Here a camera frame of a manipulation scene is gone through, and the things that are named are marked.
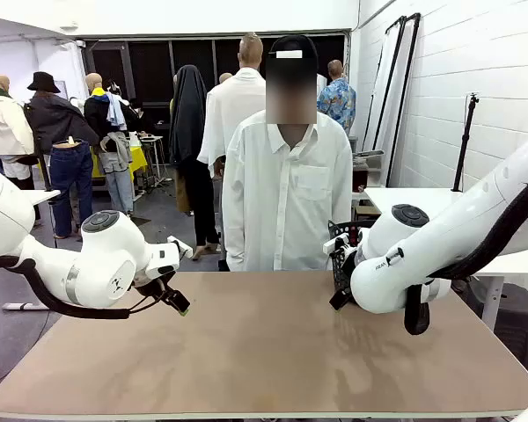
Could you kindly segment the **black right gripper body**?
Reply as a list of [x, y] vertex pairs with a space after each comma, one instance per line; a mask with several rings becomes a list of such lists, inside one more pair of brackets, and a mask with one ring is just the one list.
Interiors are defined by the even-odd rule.
[[360, 261], [362, 245], [352, 245], [343, 241], [334, 244], [334, 288], [350, 287], [350, 278]]

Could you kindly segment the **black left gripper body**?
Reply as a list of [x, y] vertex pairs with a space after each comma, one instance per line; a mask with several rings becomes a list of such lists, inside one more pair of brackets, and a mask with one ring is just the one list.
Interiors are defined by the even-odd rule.
[[155, 300], [159, 299], [161, 302], [170, 303], [173, 292], [170, 287], [170, 280], [175, 274], [175, 271], [170, 271], [154, 280], [144, 280], [141, 283], [135, 281], [134, 289], [145, 297], [152, 297]]

